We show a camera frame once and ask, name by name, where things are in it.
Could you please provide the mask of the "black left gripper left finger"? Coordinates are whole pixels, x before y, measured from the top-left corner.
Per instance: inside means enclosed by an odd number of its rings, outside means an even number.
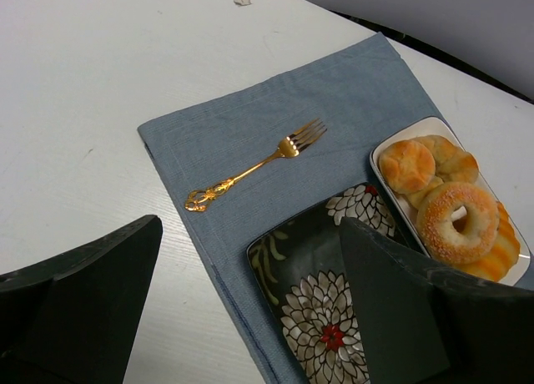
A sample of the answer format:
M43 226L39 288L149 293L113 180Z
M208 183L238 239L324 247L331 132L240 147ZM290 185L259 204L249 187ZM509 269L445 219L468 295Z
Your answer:
M3 383L120 383L163 234L145 215L1 276Z

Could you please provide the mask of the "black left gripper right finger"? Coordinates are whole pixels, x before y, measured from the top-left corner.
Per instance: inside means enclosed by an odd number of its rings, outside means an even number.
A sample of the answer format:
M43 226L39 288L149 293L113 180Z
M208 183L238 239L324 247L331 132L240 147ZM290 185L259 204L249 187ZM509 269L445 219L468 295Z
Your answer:
M372 382L532 382L532 291L443 265L353 218L340 243Z

